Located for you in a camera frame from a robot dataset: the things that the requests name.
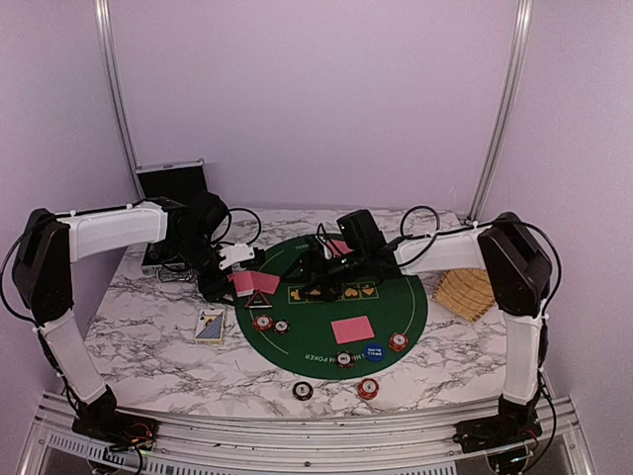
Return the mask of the dealt red card top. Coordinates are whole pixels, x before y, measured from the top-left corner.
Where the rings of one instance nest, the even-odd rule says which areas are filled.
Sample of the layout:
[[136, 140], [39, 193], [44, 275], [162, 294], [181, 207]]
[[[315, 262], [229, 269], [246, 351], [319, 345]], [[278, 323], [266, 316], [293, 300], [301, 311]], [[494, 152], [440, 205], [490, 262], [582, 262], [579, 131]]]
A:
[[330, 245], [336, 254], [345, 254], [351, 251], [343, 240], [335, 239]]

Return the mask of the dealt red card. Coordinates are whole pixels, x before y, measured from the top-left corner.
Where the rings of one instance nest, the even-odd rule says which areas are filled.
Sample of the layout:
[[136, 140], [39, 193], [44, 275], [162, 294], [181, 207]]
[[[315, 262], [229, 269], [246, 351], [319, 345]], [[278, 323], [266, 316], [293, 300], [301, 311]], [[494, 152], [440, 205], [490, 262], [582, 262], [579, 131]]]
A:
[[333, 321], [331, 328], [337, 344], [363, 341], [375, 337], [373, 327], [367, 316]]
[[336, 254], [345, 254], [351, 251], [343, 240], [335, 239], [330, 245]]
[[274, 295], [281, 282], [280, 277], [273, 274], [254, 271], [251, 276], [254, 289], [267, 295]]

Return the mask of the red chip stack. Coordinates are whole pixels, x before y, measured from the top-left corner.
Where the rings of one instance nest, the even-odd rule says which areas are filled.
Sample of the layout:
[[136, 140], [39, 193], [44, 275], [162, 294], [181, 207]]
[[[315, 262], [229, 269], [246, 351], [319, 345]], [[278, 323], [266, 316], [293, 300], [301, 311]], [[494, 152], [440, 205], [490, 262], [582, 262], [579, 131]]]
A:
[[274, 328], [275, 321], [268, 315], [258, 315], [253, 319], [252, 326], [257, 332], [268, 332]]
[[409, 345], [409, 339], [406, 334], [402, 332], [395, 332], [389, 339], [389, 348], [395, 352], [404, 351]]
[[362, 400], [373, 400], [379, 390], [379, 383], [374, 378], [364, 378], [357, 385], [357, 393]]

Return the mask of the dealt red card front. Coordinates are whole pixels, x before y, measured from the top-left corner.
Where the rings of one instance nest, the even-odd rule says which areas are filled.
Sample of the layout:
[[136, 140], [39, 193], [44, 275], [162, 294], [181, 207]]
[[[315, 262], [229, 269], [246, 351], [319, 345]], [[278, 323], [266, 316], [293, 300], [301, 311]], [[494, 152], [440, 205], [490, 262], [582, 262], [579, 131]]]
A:
[[367, 316], [333, 321], [331, 328], [337, 344], [363, 341], [375, 337], [373, 327]]

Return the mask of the dark hundred chip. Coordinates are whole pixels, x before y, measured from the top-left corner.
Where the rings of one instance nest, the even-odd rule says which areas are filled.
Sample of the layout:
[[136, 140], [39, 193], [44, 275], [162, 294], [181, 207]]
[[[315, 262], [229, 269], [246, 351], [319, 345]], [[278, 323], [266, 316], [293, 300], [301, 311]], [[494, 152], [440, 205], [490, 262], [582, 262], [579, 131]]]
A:
[[279, 320], [274, 324], [273, 330], [277, 334], [285, 334], [290, 330], [290, 324], [285, 320]]

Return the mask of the blue small blind button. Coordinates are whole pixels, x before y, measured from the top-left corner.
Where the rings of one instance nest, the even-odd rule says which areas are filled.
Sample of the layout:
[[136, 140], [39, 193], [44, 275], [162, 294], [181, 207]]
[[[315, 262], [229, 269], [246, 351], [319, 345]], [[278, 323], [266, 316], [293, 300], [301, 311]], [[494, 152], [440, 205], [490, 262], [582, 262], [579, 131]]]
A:
[[380, 343], [369, 343], [363, 349], [364, 357], [371, 362], [380, 362], [386, 358], [387, 351]]

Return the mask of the dark chip stack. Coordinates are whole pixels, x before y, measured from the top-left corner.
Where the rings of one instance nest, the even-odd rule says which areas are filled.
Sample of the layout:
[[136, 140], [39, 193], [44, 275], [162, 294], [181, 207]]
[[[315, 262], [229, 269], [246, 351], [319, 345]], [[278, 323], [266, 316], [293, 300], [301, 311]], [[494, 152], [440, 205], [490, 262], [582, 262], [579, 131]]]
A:
[[299, 401], [307, 401], [313, 396], [314, 388], [306, 381], [299, 381], [293, 386], [292, 394]]
[[334, 362], [341, 369], [350, 369], [355, 364], [355, 356], [350, 351], [338, 351], [334, 357]]

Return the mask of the red chip stack front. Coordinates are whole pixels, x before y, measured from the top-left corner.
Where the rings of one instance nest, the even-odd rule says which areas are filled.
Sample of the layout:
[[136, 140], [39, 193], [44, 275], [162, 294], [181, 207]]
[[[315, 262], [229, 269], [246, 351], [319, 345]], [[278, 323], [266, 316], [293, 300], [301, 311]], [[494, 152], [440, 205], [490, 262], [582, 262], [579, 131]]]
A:
[[357, 393], [362, 400], [373, 400], [379, 390], [379, 383], [374, 378], [364, 378], [357, 385]]

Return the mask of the red backed card deck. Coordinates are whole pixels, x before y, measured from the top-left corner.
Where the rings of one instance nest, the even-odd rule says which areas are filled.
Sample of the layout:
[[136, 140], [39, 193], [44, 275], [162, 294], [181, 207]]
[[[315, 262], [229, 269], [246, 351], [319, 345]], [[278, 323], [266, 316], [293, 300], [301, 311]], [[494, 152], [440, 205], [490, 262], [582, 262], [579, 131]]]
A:
[[251, 271], [233, 272], [227, 278], [233, 284], [238, 298], [251, 296], [255, 292], [255, 283]]

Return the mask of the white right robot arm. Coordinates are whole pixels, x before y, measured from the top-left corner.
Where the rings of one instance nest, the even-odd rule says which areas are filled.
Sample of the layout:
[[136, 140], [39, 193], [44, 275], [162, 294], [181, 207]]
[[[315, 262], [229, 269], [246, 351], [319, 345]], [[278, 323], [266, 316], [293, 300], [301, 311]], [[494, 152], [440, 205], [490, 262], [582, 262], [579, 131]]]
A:
[[337, 224], [348, 252], [336, 253], [322, 239], [308, 237], [304, 251], [282, 274], [283, 282], [300, 284], [303, 294], [317, 290], [320, 300], [331, 302], [342, 284], [360, 277], [385, 280], [454, 269], [487, 272], [506, 325], [506, 371], [499, 400], [503, 411], [492, 418], [490, 434], [500, 443], [514, 441], [528, 427], [524, 409], [539, 399], [547, 307], [556, 289], [550, 279], [561, 266], [559, 257], [549, 257], [534, 237], [536, 227], [506, 212], [483, 225], [387, 240], [366, 209], [343, 216]]

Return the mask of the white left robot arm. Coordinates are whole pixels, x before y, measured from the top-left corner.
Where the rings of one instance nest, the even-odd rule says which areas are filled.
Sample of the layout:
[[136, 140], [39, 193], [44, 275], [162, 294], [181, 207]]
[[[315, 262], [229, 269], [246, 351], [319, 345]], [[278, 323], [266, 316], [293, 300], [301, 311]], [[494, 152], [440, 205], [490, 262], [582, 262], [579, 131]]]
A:
[[52, 365], [64, 377], [85, 422], [105, 440], [118, 439], [125, 419], [116, 398], [88, 354], [73, 312], [71, 266], [103, 252], [136, 244], [160, 243], [196, 275], [205, 300], [221, 302], [228, 292], [230, 269], [260, 256], [251, 243], [213, 240], [229, 216], [222, 199], [203, 192], [185, 205], [168, 198], [97, 211], [56, 215], [33, 211], [13, 252], [12, 280]]

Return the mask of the round green poker mat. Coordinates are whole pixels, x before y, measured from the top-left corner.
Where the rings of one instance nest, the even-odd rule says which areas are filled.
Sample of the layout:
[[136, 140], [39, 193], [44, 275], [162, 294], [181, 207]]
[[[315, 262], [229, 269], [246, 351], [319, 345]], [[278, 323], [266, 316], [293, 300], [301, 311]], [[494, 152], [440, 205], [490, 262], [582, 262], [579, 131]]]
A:
[[413, 349], [426, 325], [427, 297], [416, 276], [354, 278], [330, 303], [307, 300], [301, 288], [282, 282], [268, 308], [249, 309], [241, 298], [235, 309], [254, 350], [301, 376], [344, 380], [386, 369]]

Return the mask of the woven bamboo tray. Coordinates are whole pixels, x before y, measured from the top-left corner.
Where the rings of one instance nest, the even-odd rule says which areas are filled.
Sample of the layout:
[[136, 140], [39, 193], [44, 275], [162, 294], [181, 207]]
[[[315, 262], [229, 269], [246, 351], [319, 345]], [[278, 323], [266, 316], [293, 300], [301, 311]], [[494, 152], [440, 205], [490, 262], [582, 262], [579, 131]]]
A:
[[484, 269], [445, 271], [432, 300], [471, 323], [478, 321], [496, 304], [489, 274]]

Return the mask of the aluminium poker case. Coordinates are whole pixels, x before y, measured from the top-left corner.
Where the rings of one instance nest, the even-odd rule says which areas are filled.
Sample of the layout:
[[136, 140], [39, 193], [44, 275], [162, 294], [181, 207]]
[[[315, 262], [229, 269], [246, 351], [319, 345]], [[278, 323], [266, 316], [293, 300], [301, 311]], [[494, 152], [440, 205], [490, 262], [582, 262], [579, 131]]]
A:
[[[198, 194], [208, 190], [203, 158], [153, 165], [139, 165], [136, 177], [146, 198], [163, 197], [188, 205]], [[191, 282], [194, 272], [176, 255], [168, 254], [160, 243], [145, 247], [141, 271], [159, 282]]]

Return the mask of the front aluminium rail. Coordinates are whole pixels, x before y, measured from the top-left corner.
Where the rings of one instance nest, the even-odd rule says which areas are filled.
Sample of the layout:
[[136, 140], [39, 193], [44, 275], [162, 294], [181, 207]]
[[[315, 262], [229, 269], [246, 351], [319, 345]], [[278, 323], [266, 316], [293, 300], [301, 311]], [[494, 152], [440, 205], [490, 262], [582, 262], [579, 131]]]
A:
[[142, 456], [72, 432], [64, 398], [46, 393], [17, 468], [20, 474], [490, 474], [489, 459], [513, 462], [511, 446], [465, 453], [455, 425], [491, 415], [494, 399], [391, 415], [251, 419], [146, 412], [158, 422]]

